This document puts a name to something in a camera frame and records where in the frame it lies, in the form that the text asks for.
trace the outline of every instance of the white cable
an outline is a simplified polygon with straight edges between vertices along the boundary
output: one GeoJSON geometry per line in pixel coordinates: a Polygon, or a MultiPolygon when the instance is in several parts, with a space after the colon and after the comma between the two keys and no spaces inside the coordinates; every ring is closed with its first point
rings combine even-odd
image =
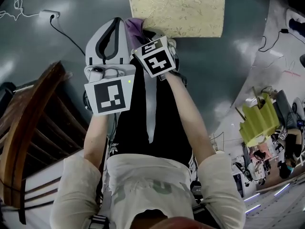
{"type": "Polygon", "coordinates": [[[26,15],[23,13],[23,7],[22,7],[22,3],[23,0],[15,0],[14,1],[14,9],[16,10],[20,10],[20,13],[17,15],[17,17],[15,15],[11,15],[9,13],[7,13],[5,10],[4,11],[0,11],[0,19],[4,16],[4,15],[8,15],[10,17],[13,17],[15,21],[17,21],[17,19],[19,18],[20,15],[23,15],[24,17],[32,17],[35,15],[39,15],[39,13],[35,13],[35,14],[31,14],[31,15],[26,15]]]}

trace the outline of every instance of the person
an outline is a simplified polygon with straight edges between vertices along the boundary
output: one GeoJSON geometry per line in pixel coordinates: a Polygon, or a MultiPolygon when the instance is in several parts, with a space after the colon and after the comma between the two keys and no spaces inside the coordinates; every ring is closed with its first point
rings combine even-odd
{"type": "Polygon", "coordinates": [[[278,154],[279,174],[282,179],[288,178],[293,172],[296,161],[302,152],[302,133],[300,129],[289,129],[285,141],[279,139],[284,149],[278,154]]]}
{"type": "Polygon", "coordinates": [[[155,132],[149,143],[144,72],[136,59],[131,64],[136,66],[131,107],[120,114],[106,163],[111,200],[105,195],[101,209],[95,201],[109,117],[93,116],[83,158],[64,160],[51,228],[243,228],[245,205],[232,176],[231,159],[215,154],[181,78],[167,72],[166,80],[157,80],[155,132]],[[200,204],[190,191],[193,155],[202,186],[200,204]]]}

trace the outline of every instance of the white marker cube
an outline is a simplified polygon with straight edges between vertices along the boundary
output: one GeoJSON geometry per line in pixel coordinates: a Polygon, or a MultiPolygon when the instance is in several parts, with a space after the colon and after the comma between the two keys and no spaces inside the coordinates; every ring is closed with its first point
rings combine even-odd
{"type": "Polygon", "coordinates": [[[151,77],[176,68],[171,45],[166,36],[134,50],[134,55],[151,77]]]}

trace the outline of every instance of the gold floral fabric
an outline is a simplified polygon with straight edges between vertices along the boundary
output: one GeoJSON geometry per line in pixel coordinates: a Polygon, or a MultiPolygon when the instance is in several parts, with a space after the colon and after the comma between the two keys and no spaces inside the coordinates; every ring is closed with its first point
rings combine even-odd
{"type": "Polygon", "coordinates": [[[144,28],[168,37],[220,37],[224,0],[130,0],[132,16],[144,28]]]}

